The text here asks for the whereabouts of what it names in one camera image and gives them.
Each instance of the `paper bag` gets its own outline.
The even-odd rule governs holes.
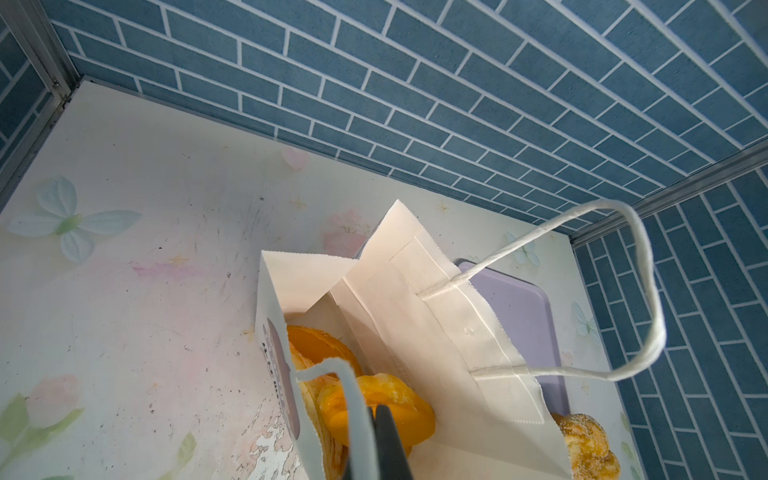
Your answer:
[[[520,247],[585,211],[612,207],[637,217],[619,202],[596,200],[543,223],[506,247],[508,251],[500,250],[472,270],[476,273],[514,250],[515,244]],[[650,255],[640,219],[633,218],[631,223],[639,229],[635,232],[638,255]],[[650,272],[646,270],[641,268],[641,276]],[[340,338],[366,374],[397,376],[433,407],[435,434],[416,445],[409,458],[415,478],[572,478],[563,436],[548,413],[541,387],[491,307],[466,281],[472,274],[461,274],[399,201],[358,260],[262,252],[256,331],[263,334],[270,364],[281,365],[276,372],[280,404],[312,480],[323,478],[322,452],[302,400],[296,396],[296,369],[290,354],[286,355],[286,318],[288,323],[320,328]],[[654,291],[647,291],[653,296],[655,286],[650,286]],[[651,298],[652,316],[658,314],[651,336],[664,335],[657,306]],[[664,340],[661,348],[658,342],[647,344],[649,353],[638,357],[653,362],[651,357],[658,357]],[[622,368],[636,369],[640,363],[633,360]],[[616,379],[612,372],[567,368],[537,374]],[[352,445],[350,455],[356,458],[356,450],[363,448]],[[356,463],[362,460],[354,460],[353,467]]]

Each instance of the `white tabletop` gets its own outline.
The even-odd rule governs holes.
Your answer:
[[[141,216],[121,233],[86,233],[90,255],[71,236],[8,232],[45,212],[36,193],[59,176],[59,189],[74,186],[75,214]],[[23,420],[26,405],[29,417],[16,435],[21,427],[0,422],[0,478],[303,477],[254,339],[260,251],[352,256],[397,199],[451,259],[476,261],[506,232],[532,228],[83,84],[0,214],[0,408]],[[538,266],[509,256],[494,268],[547,293],[564,363],[608,369],[599,336],[577,331],[594,316],[568,238],[549,233],[535,252]],[[571,411],[598,419],[622,478],[633,478],[631,466],[641,470],[615,385],[566,384]],[[62,419],[20,452],[41,432],[31,429]]]

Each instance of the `printed logo on bag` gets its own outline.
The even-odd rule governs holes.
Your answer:
[[[296,410],[296,401],[293,398],[293,385],[290,381],[290,367],[286,362],[285,352],[283,351],[283,344],[280,343],[280,337],[277,335],[272,320],[266,319],[270,328],[264,327],[264,338],[266,343],[262,343],[262,349],[266,356],[266,365],[270,369],[270,375],[275,385],[275,391],[277,392],[277,399],[280,401],[280,409],[283,411],[283,416],[286,418],[288,429],[291,432],[291,436],[295,439],[299,438],[299,412]]]

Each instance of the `wall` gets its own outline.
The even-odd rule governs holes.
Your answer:
[[[767,174],[752,171],[644,219],[667,348],[619,390],[648,478],[768,472]],[[633,245],[625,228],[576,250],[614,367],[639,350],[649,326]]]
[[[0,170],[50,97],[0,18]]]
[[[82,74],[532,223],[768,134],[762,0],[42,2]]]

